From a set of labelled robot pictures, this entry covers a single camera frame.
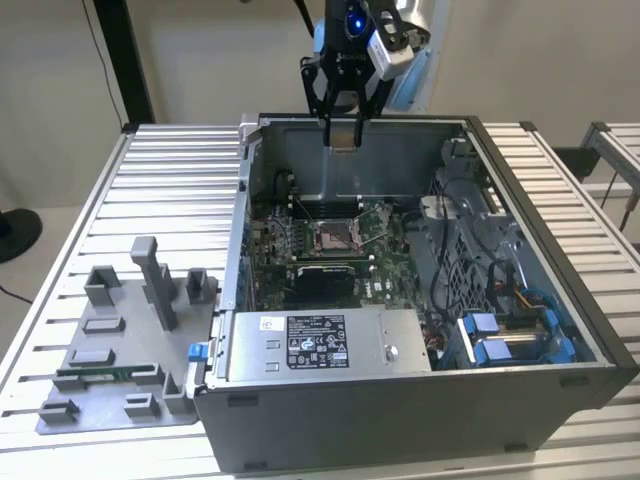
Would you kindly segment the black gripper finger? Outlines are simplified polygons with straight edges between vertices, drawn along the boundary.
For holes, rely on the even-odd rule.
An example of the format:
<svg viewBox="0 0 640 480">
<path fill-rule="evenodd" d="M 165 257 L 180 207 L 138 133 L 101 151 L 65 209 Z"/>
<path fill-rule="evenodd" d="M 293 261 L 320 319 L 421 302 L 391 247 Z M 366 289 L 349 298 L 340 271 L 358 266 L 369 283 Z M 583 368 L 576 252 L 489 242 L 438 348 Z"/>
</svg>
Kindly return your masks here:
<svg viewBox="0 0 640 480">
<path fill-rule="evenodd" d="M 329 145 L 333 103 L 331 102 L 332 97 L 328 93 L 325 93 L 324 96 L 320 98 L 316 92 L 315 82 L 321 71 L 322 68 L 319 55 L 313 55 L 311 57 L 305 56 L 301 58 L 300 74 L 309 113 L 319 121 L 319 124 L 322 127 L 323 144 Z"/>
<path fill-rule="evenodd" d="M 372 118 L 377 118 L 382 113 L 389 98 L 395 80 L 379 80 L 371 97 L 366 95 L 366 83 L 362 78 L 356 80 L 356 95 L 358 112 L 354 126 L 354 146 L 359 148 L 362 144 L 364 123 Z"/>
</svg>

